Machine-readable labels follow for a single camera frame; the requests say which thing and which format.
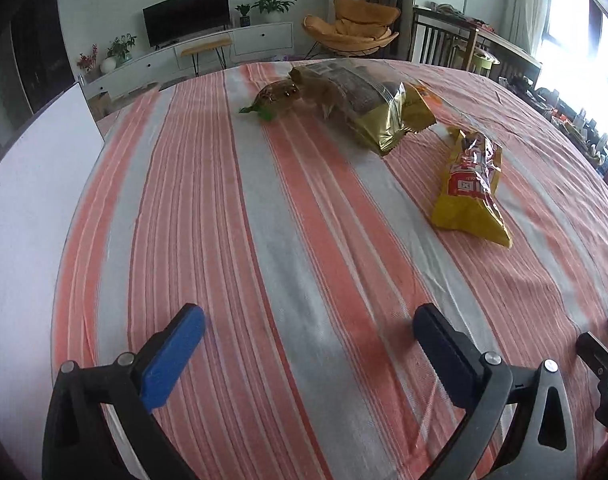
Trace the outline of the wooden stool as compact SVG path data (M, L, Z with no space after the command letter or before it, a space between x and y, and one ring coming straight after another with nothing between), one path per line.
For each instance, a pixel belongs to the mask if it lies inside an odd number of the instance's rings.
M215 56L216 64L221 70L226 70L228 62L226 58L225 50L229 49L234 43L229 36L223 36L218 39L201 42L200 44L194 44L191 47L183 48L179 51L179 58L181 60L189 60L191 63L192 71L194 76L201 75L201 62L202 56Z

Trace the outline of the orange lounge chair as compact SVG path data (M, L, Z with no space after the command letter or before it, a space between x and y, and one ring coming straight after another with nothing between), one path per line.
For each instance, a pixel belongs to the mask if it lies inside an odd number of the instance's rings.
M387 47L398 36L392 29L400 9L366 0L333 0L334 22L315 15L302 21L315 44L335 54L367 56Z

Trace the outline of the gold clear nut bag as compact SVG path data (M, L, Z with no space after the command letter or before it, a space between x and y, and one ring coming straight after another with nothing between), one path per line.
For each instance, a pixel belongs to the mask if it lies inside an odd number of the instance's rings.
M356 138L380 156L406 134L436 123L419 90L378 60L329 58L295 66L289 78L326 117L343 116Z

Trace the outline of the small green brown snack packet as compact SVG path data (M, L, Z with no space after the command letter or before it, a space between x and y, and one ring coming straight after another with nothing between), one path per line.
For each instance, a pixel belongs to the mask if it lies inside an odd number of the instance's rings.
M249 106L241 107L240 114L257 114L264 122L271 122L280 114L290 110L301 99L301 91L291 79L281 79L266 84Z

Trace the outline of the wooden side table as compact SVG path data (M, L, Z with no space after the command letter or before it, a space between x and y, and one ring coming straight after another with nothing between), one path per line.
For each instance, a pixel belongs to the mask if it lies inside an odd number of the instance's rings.
M532 55L485 26L423 6L415 6L412 12L407 58L468 70L494 81L518 77L535 84L542 69Z

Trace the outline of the striped orange grey tablecloth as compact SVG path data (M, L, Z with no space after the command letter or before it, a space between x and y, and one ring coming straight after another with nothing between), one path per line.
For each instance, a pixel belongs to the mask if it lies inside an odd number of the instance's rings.
M493 81L398 62L436 124L378 156L298 102L239 110L290 72L246 64L103 118L104 148L60 266L52 360L137 351L184 304L204 339L156 414L202 479L415 479L457 426L411 315L436 304L479 349L566 384L576 456L606 433L577 336L608 336L608 187ZM502 148L505 248L432 226L454 141Z

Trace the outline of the white tv cabinet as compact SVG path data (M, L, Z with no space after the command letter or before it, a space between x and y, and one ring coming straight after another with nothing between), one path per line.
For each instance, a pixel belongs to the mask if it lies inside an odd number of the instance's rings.
M238 27L133 58L112 72L86 82L82 90L86 99L106 93L115 100L148 84L166 84L180 77L197 77L247 62L287 58L293 53L290 22Z

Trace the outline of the black television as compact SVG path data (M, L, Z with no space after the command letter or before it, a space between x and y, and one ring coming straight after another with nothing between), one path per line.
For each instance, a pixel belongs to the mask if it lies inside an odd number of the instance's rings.
M229 0L165 0L142 10L151 47L231 24Z

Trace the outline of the red flower vase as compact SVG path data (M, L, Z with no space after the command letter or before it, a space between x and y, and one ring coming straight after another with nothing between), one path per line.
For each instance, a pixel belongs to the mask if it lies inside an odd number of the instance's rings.
M98 46L93 44L88 54L81 53L78 57L76 65L80 70L80 76L82 77L84 84L89 84L98 78Z

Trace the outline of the yellow red chips bag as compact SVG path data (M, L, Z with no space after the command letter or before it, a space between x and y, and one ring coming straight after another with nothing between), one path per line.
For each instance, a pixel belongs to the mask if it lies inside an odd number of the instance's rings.
M512 237L496 200L502 148L479 131L455 126L447 131L454 144L431 212L432 226L510 248Z

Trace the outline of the white board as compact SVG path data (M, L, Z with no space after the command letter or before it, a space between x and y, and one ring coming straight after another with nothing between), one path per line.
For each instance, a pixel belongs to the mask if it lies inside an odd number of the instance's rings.
M102 149L73 84L0 154L0 440L27 477L40 474L63 247Z

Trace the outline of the green potted plant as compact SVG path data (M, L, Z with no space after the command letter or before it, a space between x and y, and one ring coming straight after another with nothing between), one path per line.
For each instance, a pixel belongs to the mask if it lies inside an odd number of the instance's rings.
M254 0L252 6L267 23L277 23L298 0Z

